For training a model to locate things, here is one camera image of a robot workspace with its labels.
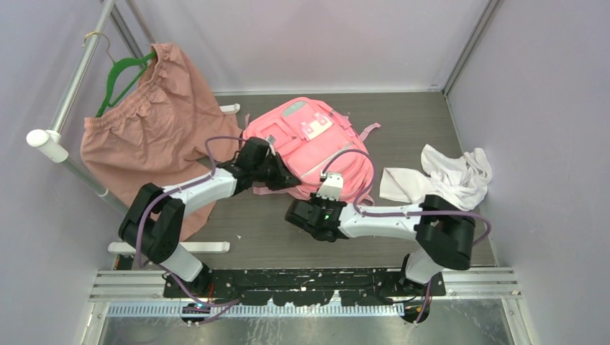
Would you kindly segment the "pink student backpack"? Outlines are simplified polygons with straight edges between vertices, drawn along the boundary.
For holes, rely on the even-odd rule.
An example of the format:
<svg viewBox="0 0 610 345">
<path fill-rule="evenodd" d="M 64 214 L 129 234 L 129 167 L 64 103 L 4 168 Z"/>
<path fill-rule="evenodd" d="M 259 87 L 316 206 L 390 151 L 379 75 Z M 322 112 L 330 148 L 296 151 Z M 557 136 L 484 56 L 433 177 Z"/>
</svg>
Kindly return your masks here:
<svg viewBox="0 0 610 345">
<path fill-rule="evenodd" d="M 257 195 L 289 194 L 307 200 L 322 184 L 320 177 L 327 163 L 345 150 L 367 152 L 364 141 L 371 131 L 380 127 L 373 123 L 358 133 L 350 120 L 323 101 L 306 97 L 294 98 L 251 121 L 242 137 L 268 135 L 276 138 L 273 149 L 301 184 L 283 190 L 256 187 Z"/>
</svg>

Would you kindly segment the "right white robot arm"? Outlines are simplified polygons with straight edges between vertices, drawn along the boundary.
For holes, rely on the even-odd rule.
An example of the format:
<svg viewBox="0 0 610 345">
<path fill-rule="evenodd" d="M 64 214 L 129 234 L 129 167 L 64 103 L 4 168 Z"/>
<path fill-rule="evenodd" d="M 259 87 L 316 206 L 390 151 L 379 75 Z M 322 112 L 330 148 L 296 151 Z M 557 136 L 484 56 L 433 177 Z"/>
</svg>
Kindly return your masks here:
<svg viewBox="0 0 610 345">
<path fill-rule="evenodd" d="M 417 295 L 443 269 L 470 269 L 475 217 L 438 195 L 403 206 L 355 206 L 313 197 L 294 201 L 285 220 L 321 242 L 360 237 L 388 237 L 416 242 L 399 276 L 400 288 Z"/>
</svg>

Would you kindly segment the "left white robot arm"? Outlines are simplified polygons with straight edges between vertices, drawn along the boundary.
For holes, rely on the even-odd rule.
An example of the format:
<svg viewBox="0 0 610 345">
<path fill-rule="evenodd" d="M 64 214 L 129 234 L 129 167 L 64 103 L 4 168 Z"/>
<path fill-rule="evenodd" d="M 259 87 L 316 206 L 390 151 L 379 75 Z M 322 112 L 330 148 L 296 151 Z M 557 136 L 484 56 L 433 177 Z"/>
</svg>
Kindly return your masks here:
<svg viewBox="0 0 610 345">
<path fill-rule="evenodd" d="M 182 288 L 194 297 L 210 286 L 204 263 L 185 249 L 179 240 L 183 220 L 218 200 L 231 198 L 254 184 L 269 190 L 300 185 L 281 155 L 266 140 L 251 137 L 228 161 L 213 163 L 211 170 L 177 185 L 143 185 L 119 226 L 119 238 L 132 246 L 137 257 L 146 256 L 154 264 L 181 278 Z"/>
</svg>

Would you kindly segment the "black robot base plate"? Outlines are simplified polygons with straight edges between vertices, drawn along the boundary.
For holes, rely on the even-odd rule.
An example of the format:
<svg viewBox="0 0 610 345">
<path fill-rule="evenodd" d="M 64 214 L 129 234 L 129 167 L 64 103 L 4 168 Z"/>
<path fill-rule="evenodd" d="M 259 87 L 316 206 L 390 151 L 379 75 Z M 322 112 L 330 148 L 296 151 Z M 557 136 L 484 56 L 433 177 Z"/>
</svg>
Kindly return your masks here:
<svg viewBox="0 0 610 345">
<path fill-rule="evenodd" d="M 196 282 L 182 282 L 162 274 L 164 298 L 224 307 L 243 306 L 323 306 L 338 298 L 342 306 L 391 305 L 420 301 L 425 295 L 446 294 L 441 274 L 426 287 L 408 282 L 399 269 L 259 269 L 210 270 Z"/>
</svg>

